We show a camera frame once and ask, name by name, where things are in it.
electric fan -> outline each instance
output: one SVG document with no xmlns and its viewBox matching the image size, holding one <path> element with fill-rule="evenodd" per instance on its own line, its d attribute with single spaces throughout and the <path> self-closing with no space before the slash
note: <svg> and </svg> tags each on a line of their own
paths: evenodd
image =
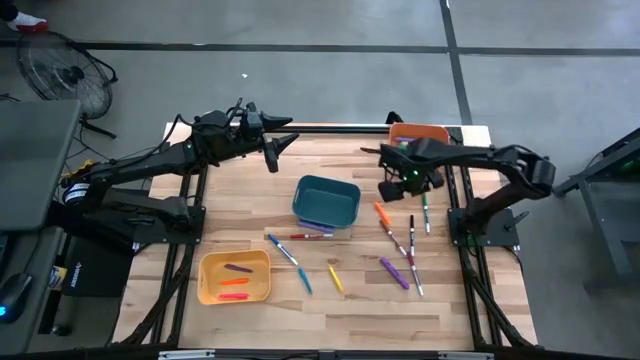
<svg viewBox="0 0 640 360">
<path fill-rule="evenodd" d="M 18 40 L 18 68 L 31 89 L 43 100 L 76 99 L 82 104 L 80 123 L 112 139 L 116 136 L 87 120 L 104 116 L 113 101 L 115 70 L 64 35 L 49 31 L 25 34 Z M 109 79 L 102 67 L 111 71 Z"/>
</svg>

blue bowl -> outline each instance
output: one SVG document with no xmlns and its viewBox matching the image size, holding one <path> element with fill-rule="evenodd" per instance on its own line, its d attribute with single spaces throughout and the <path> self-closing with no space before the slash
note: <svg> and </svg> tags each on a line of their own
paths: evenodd
<svg viewBox="0 0 640 360">
<path fill-rule="evenodd" d="M 351 226 L 359 206 L 356 185 L 313 175 L 300 179 L 293 197 L 293 213 L 300 220 L 335 228 Z"/>
</svg>

concrete floor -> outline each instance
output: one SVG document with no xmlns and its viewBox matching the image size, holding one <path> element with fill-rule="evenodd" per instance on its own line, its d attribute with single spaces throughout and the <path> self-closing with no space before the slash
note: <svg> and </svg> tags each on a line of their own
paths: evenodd
<svg viewBox="0 0 640 360">
<path fill-rule="evenodd" d="M 437 0 L 58 0 L 18 2 L 75 39 L 239 44 L 446 46 Z M 640 48 L 633 0 L 449 0 L 458 45 Z M 86 133 L 110 157 L 160 139 L 177 112 L 190 118 L 238 96 L 303 122 L 460 124 L 447 55 L 92 51 L 121 81 L 96 123 L 115 141 Z M 638 127 L 640 58 L 462 56 L 474 124 L 497 145 L 549 155 L 557 182 Z M 36 100 L 0 51 L 0 93 Z M 83 156 L 70 161 L 76 166 Z M 582 200 L 525 201 L 518 231 L 527 292 L 541 345 L 637 357 L 640 296 L 587 295 L 582 283 L 610 269 Z M 115 316 L 114 304 L 105 308 Z M 84 344 L 104 343 L 112 322 L 85 323 Z"/>
</svg>

red shoe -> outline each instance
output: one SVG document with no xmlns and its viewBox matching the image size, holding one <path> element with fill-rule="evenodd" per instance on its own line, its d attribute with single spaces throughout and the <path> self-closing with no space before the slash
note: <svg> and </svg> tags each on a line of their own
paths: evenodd
<svg viewBox="0 0 640 360">
<path fill-rule="evenodd" d="M 49 30 L 47 20 L 23 13 L 18 13 L 18 16 L 13 21 L 7 23 L 7 26 L 11 30 L 20 31 L 21 33 L 40 33 Z"/>
</svg>

wooden tabletop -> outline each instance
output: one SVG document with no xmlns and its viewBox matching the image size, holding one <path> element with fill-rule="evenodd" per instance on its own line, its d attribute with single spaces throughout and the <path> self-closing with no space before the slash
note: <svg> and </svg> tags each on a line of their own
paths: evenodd
<svg viewBox="0 0 640 360">
<path fill-rule="evenodd" d="M 490 144 L 484 126 L 463 126 L 466 145 Z M 171 142 L 184 140 L 188 127 L 179 124 Z M 211 168 L 204 205 L 202 243 L 196 248 L 180 338 L 181 347 L 367 350 L 472 349 L 471 332 L 457 250 L 451 246 L 445 212 L 450 207 L 446 187 L 428 193 L 431 233 L 423 227 L 420 197 L 384 204 L 392 230 L 408 247 L 409 215 L 416 216 L 416 265 L 425 296 L 417 294 L 407 260 L 394 248 L 378 224 L 373 202 L 381 201 L 377 184 L 383 171 L 378 157 L 359 150 L 377 147 L 382 135 L 308 134 L 280 156 L 280 171 L 270 174 L 262 154 L 234 159 Z M 495 171 L 471 169 L 476 196 L 500 187 Z M 331 239 L 288 240 L 298 228 L 291 203 L 298 180 L 316 175 L 356 184 L 362 191 L 358 218 Z M 177 195 L 180 177 L 159 176 L 151 196 Z M 195 180 L 191 186 L 195 191 Z M 462 204 L 464 195 L 459 194 Z M 268 240 L 282 244 L 308 273 L 313 295 L 307 294 L 296 269 Z M 155 302 L 167 253 L 152 245 L 131 268 L 114 341 L 131 333 Z M 263 249 L 271 257 L 271 295 L 265 302 L 205 306 L 196 296 L 200 259 L 212 252 Z M 536 342 L 527 295 L 513 255 L 487 248 L 494 296 L 502 310 L 531 342 Z M 412 285 L 403 290 L 379 263 L 387 257 Z M 342 281 L 341 295 L 328 272 L 331 264 Z M 168 308 L 173 313 L 173 303 Z M 489 338 L 484 307 L 483 333 Z M 167 316 L 165 334 L 170 328 Z"/>
</svg>

